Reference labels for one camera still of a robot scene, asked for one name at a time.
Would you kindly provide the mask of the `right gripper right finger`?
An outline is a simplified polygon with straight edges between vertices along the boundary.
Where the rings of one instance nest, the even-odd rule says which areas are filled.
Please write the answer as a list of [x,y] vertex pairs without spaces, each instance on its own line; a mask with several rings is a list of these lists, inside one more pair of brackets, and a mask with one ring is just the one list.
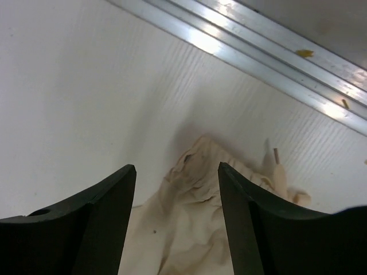
[[366,207],[326,214],[297,206],[227,163],[218,179],[235,274],[366,273]]

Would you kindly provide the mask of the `beige trousers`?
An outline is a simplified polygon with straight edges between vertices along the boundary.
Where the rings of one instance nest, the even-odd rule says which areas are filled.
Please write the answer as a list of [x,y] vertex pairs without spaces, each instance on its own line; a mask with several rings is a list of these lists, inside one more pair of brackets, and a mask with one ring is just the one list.
[[158,191],[130,215],[120,274],[232,274],[218,166],[229,163],[277,194],[285,181],[248,168],[207,136],[178,159]]

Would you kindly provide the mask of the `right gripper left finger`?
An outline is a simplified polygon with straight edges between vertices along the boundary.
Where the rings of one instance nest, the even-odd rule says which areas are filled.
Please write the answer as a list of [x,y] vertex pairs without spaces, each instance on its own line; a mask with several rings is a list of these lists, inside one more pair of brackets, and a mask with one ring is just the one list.
[[1,220],[1,274],[117,274],[130,219],[136,169],[27,216]]

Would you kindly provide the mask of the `right aluminium rail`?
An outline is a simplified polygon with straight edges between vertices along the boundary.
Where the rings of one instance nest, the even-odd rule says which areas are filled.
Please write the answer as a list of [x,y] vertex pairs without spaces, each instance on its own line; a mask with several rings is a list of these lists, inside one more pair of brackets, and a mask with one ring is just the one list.
[[366,134],[366,70],[240,2],[114,5]]

